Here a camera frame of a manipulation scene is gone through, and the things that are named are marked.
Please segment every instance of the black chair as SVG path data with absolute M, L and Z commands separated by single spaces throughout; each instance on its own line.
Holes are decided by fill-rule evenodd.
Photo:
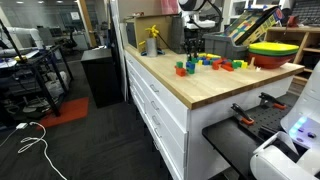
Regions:
M 70 38 L 65 40 L 63 47 L 66 48 L 70 54 L 73 54 L 75 50 L 73 48 L 77 47 L 78 44 L 73 39 L 73 31 L 74 29 L 70 29 Z

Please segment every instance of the orange toy block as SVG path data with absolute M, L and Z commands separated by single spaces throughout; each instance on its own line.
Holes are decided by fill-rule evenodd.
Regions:
M 233 68 L 228 66 L 228 65 L 226 65 L 226 64 L 221 65 L 221 68 L 223 68 L 223 69 L 225 69 L 227 71 L 233 71 Z
M 224 65 L 232 67 L 232 63 L 231 62 L 226 62 Z
M 213 63 L 213 64 L 212 64 L 212 69 L 218 70 L 218 69 L 219 69 L 219 64 Z
M 184 68 L 176 68 L 176 74 L 183 77 L 186 75 L 186 69 Z

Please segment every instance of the red floor mat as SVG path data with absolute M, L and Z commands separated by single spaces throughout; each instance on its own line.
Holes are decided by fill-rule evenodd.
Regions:
M 88 103 L 88 97 L 64 102 L 60 107 L 60 117 L 50 114 L 45 116 L 40 124 L 47 128 L 84 118 L 88 115 Z

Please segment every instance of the black trash can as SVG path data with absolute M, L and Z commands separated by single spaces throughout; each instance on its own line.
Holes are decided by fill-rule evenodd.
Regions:
M 123 101 L 110 49 L 85 51 L 81 63 L 98 108 Z

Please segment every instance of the white cable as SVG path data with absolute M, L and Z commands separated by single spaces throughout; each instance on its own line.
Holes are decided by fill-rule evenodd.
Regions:
M 15 133 L 18 129 L 15 129 L 14 131 L 12 131 L 9 136 L 0 144 L 0 147 L 4 145 L 4 143 L 7 142 L 7 140 L 10 138 L 10 136 L 12 136 L 13 133 Z
M 29 149 L 29 148 L 30 148 L 31 146 L 33 146 L 34 144 L 38 143 L 39 141 L 43 141 L 43 142 L 45 143 L 45 145 L 46 145 L 46 147 L 44 148 L 43 153 L 44 153 L 45 157 L 47 158 L 47 160 L 49 161 L 51 167 L 61 176 L 62 179 L 67 180 L 67 178 L 64 177 L 64 176 L 60 173 L 60 171 L 52 164 L 52 161 L 50 160 L 50 158 L 49 158 L 48 155 L 47 155 L 48 143 L 47 143 L 46 140 L 43 139 L 44 136 L 46 135 L 46 129 L 45 129 L 41 124 L 36 123 L 36 122 L 30 122 L 29 124 L 30 124 L 30 125 L 36 124 L 36 125 L 40 126 L 40 127 L 43 129 L 43 135 L 41 136 L 41 138 L 37 138 L 37 137 L 26 137 L 26 138 L 22 139 L 22 140 L 21 140 L 21 143 L 24 143 L 24 142 L 27 142 L 27 141 L 31 141 L 31 140 L 34 140 L 34 142 L 23 146 L 23 147 L 18 151 L 18 153 L 19 153 L 19 154 L 20 154 L 20 153 L 23 153 L 24 151 L 26 151 L 27 149 Z

